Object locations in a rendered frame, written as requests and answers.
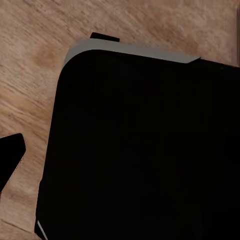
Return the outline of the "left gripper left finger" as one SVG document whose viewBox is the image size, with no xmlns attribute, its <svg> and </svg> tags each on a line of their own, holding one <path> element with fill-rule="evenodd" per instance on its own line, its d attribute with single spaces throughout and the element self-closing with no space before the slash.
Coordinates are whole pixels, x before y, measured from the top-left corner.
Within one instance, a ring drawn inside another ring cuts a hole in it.
<svg viewBox="0 0 240 240">
<path fill-rule="evenodd" d="M 0 193 L 26 152 L 21 133 L 0 138 Z"/>
</svg>

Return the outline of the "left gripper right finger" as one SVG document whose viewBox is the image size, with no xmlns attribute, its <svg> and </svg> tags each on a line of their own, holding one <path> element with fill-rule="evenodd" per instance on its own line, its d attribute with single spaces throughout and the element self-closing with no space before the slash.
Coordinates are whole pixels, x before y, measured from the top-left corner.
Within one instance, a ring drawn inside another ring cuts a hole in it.
<svg viewBox="0 0 240 240">
<path fill-rule="evenodd" d="M 228 133 L 224 151 L 240 173 L 240 135 Z"/>
</svg>

